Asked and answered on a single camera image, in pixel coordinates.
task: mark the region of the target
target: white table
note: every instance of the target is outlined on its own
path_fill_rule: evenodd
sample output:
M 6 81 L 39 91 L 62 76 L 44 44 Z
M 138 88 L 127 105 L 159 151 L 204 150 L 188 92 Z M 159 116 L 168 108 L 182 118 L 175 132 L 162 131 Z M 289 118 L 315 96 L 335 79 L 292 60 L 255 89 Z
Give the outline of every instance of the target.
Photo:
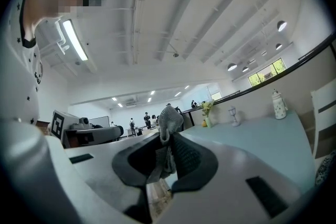
M 238 127 L 217 124 L 193 126 L 181 133 L 242 148 L 291 179 L 305 193 L 314 186 L 314 162 L 307 135 L 296 112 L 286 118 L 272 117 L 243 122 Z

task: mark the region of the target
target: recessed light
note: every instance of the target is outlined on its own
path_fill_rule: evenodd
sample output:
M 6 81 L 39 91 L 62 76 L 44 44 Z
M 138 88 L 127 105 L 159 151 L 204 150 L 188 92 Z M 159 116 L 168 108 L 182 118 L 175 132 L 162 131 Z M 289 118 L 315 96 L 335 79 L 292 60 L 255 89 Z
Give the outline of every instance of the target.
M 278 31 L 281 32 L 286 27 L 287 23 L 284 20 L 281 20 L 277 24 Z
M 80 57 L 80 59 L 82 61 L 86 61 L 88 59 L 88 57 L 86 56 L 81 44 L 79 43 L 79 40 L 77 38 L 77 35 L 75 33 L 75 30 L 73 29 L 73 25 L 72 25 L 72 21 L 71 20 L 66 20 L 65 22 L 63 22 L 63 26 L 65 31 L 68 34 L 68 37 L 73 45 L 73 47 L 75 48 L 76 52 L 78 53 L 78 56 Z
M 237 65 L 235 63 L 230 63 L 227 67 L 227 71 L 234 70 L 236 67 L 237 67 Z
M 275 49 L 278 50 L 278 49 L 280 49 L 281 47 L 282 47 L 282 44 L 277 43 L 277 45 L 275 46 Z

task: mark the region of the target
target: person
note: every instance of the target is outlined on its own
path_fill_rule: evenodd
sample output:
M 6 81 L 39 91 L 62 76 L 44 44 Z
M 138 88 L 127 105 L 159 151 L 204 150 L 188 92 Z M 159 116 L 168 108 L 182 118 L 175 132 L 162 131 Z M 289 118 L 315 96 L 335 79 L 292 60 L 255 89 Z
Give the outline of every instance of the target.
M 152 119 L 151 119 L 151 125 L 152 125 L 152 127 L 155 127 L 155 126 L 157 126 L 157 122 L 156 122 L 156 116 L 155 116 L 155 115 L 152 115 Z
M 0 94 L 0 120 L 36 124 L 43 66 L 35 29 L 46 18 L 70 12 L 70 7 L 88 5 L 89 0 L 11 0 L 0 24 L 0 80 L 6 81 Z
M 133 118 L 131 118 L 130 127 L 131 127 L 131 130 L 132 130 L 132 134 L 135 134 L 134 126 L 135 126 L 134 120 L 133 120 Z
M 151 122 L 150 122 L 151 117 L 148 116 L 147 112 L 145 113 L 145 117 L 143 117 L 143 119 L 145 120 L 145 124 L 147 126 L 147 129 L 150 129 L 151 128 Z

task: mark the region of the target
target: office room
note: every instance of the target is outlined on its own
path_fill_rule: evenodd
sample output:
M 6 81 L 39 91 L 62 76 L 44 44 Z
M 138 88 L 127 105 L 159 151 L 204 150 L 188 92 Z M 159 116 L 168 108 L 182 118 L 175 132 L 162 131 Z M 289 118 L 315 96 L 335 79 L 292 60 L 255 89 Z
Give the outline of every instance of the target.
M 335 29 L 330 0 L 8 0 L 8 197 L 45 223 L 289 223 L 329 208 Z

